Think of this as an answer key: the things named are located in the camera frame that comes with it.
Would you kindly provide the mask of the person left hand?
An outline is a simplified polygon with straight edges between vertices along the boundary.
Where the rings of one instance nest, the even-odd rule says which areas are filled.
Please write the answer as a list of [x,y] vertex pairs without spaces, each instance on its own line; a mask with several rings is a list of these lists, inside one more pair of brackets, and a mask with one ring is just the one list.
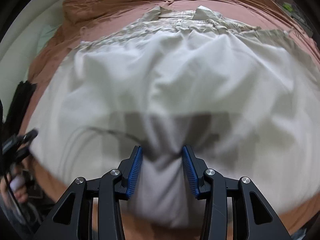
[[10,207],[10,193],[9,189],[12,190],[16,200],[22,204],[28,200],[27,188],[25,186],[25,179],[23,176],[23,167],[21,165],[16,165],[12,171],[7,174],[7,185],[4,177],[1,178],[1,197],[4,204]]

